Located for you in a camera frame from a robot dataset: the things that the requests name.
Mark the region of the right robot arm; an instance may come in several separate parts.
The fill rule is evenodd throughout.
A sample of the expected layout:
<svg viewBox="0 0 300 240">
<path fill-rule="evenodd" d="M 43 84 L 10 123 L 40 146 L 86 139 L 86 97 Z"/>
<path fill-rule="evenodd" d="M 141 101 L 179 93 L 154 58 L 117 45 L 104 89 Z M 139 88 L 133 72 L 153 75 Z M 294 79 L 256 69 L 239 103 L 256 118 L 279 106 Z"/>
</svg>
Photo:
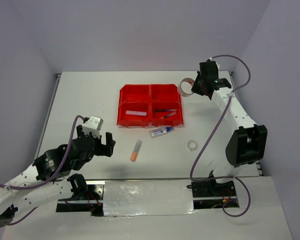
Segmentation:
<svg viewBox="0 0 300 240">
<path fill-rule="evenodd" d="M 192 93 L 208 97 L 221 111 L 221 116 L 196 157 L 191 170 L 193 180 L 195 167 L 206 150 L 222 121 L 230 126 L 231 137 L 225 147 L 225 160 L 211 171 L 213 180 L 207 184 L 208 192 L 220 195 L 226 182 L 236 176 L 242 166 L 252 165 L 264 157 L 268 130 L 257 124 L 245 111 L 236 97 L 237 89 L 226 78 L 219 76 L 219 65 L 212 58 L 199 64 L 199 71 L 192 83 Z"/>
</svg>

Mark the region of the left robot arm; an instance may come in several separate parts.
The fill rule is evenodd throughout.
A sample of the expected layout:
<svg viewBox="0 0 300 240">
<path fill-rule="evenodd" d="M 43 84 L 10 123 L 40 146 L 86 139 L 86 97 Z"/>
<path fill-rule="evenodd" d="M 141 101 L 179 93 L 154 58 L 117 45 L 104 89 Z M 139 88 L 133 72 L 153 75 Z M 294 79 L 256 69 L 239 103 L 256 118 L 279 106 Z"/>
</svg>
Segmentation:
<svg viewBox="0 0 300 240">
<path fill-rule="evenodd" d="M 15 225 L 15 216 L 52 201 L 81 200 L 91 196 L 82 174 L 78 172 L 94 156 L 111 157 L 115 140 L 110 132 L 105 143 L 99 128 L 84 125 L 73 126 L 67 144 L 47 150 L 17 177 L 5 184 L 0 183 L 0 228 Z"/>
</svg>

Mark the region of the small clear tape roll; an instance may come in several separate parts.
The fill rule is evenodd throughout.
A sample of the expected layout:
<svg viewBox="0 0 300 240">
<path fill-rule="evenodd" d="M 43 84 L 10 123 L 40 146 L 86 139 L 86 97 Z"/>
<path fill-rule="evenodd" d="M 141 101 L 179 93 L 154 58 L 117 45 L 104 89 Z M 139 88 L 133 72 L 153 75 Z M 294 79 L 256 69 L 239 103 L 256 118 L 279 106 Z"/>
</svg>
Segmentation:
<svg viewBox="0 0 300 240">
<path fill-rule="evenodd" d="M 187 149 L 190 152 L 197 150 L 197 148 L 198 148 L 198 143 L 195 140 L 189 140 L 187 142 Z"/>
</svg>

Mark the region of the blue pen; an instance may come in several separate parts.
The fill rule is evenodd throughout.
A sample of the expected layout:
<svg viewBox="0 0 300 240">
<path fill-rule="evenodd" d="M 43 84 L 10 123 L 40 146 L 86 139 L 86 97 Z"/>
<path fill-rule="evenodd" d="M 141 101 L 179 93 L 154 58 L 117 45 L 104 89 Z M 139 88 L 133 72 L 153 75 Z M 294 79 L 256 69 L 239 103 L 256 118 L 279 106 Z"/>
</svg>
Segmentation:
<svg viewBox="0 0 300 240">
<path fill-rule="evenodd" d="M 177 112 L 174 111 L 174 112 L 169 113 L 169 114 L 167 114 L 167 115 L 165 115 L 165 116 L 162 116 L 160 119 L 167 119 L 167 118 L 170 118 L 170 117 L 172 117 L 172 116 L 175 116 L 176 114 L 177 114 Z"/>
<path fill-rule="evenodd" d="M 160 112 L 176 112 L 177 109 L 154 109 L 153 112 L 160 113 Z"/>
</svg>

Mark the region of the orange highlighter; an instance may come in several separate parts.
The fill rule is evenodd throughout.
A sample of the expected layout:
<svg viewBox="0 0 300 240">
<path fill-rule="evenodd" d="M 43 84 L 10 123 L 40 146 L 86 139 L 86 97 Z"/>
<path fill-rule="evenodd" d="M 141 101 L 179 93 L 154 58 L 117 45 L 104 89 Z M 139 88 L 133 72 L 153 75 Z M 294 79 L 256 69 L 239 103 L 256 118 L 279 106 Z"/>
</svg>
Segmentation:
<svg viewBox="0 0 300 240">
<path fill-rule="evenodd" d="M 135 144 L 135 147 L 134 147 L 134 150 L 133 150 L 133 152 L 132 152 L 132 154 L 131 154 L 131 157 L 130 157 L 130 160 L 131 160 L 132 162 L 135 162 L 135 161 L 136 161 L 142 143 L 143 143 L 142 140 L 140 140 L 140 139 L 137 140 L 137 142 L 136 142 L 136 144 Z"/>
</svg>

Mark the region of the large clear tape roll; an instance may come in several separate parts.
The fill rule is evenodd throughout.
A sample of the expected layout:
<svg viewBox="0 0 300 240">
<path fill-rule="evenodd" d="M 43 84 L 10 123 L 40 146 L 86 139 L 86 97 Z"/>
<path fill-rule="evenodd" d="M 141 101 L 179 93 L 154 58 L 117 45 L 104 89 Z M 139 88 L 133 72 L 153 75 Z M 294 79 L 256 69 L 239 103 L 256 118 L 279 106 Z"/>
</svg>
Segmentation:
<svg viewBox="0 0 300 240">
<path fill-rule="evenodd" d="M 179 94 L 182 97 L 190 97 L 193 95 L 194 93 L 192 92 L 192 87 L 194 82 L 195 81 L 192 78 L 184 78 L 178 86 Z"/>
</svg>

